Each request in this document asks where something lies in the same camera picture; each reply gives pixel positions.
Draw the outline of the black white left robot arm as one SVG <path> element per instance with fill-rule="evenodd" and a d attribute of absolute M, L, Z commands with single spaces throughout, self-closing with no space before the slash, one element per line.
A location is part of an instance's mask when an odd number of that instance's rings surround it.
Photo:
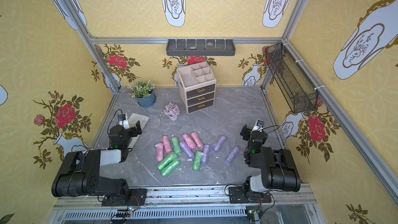
<path fill-rule="evenodd" d="M 100 167 L 123 163 L 127 159 L 131 138 L 142 134 L 141 122 L 125 129 L 121 125 L 112 127 L 108 137 L 108 149 L 74 151 L 66 154 L 58 174 L 52 184 L 54 197 L 106 196 L 129 197 L 129 187 L 125 179 L 112 179 L 100 176 Z"/>

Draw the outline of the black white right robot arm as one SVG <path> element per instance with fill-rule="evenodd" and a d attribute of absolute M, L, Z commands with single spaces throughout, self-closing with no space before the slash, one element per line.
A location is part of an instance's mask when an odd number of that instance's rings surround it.
<path fill-rule="evenodd" d="M 244 125 L 240 135 L 247 141 L 244 162 L 260 169 L 257 176 L 247 177 L 244 183 L 246 192 L 265 193 L 269 190 L 298 192 L 301 179 L 289 149 L 272 149 L 264 146 L 268 134 L 262 128 L 250 129 Z"/>

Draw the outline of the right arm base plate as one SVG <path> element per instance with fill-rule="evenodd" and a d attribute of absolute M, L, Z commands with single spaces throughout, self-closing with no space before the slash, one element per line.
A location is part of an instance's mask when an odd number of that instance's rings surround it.
<path fill-rule="evenodd" d="M 269 193 L 259 193 L 245 189 L 243 186 L 231 186 L 226 188 L 226 194 L 231 204 L 246 203 L 271 203 L 272 198 Z"/>

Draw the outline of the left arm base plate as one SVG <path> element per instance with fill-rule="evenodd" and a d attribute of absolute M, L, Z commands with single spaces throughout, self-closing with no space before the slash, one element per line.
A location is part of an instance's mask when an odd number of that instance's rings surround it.
<path fill-rule="evenodd" d="M 147 189 L 129 189 L 126 195 L 105 196 L 102 206 L 143 206 L 147 197 Z"/>

